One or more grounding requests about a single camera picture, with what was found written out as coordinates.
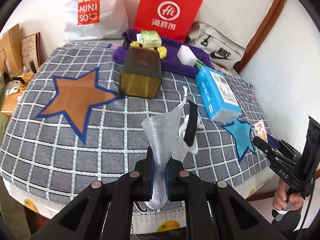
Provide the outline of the person's right hand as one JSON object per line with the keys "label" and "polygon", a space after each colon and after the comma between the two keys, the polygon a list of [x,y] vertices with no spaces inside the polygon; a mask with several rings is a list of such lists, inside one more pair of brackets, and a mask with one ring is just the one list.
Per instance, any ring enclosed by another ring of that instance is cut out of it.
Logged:
{"label": "person's right hand", "polygon": [[301,197],[300,192],[293,193],[288,197],[285,190],[286,186],[287,184],[285,183],[285,181],[279,179],[278,187],[274,193],[274,198],[272,200],[273,208],[280,211],[286,208],[289,202],[292,202],[293,205],[290,211],[297,211],[303,206],[304,199]]}

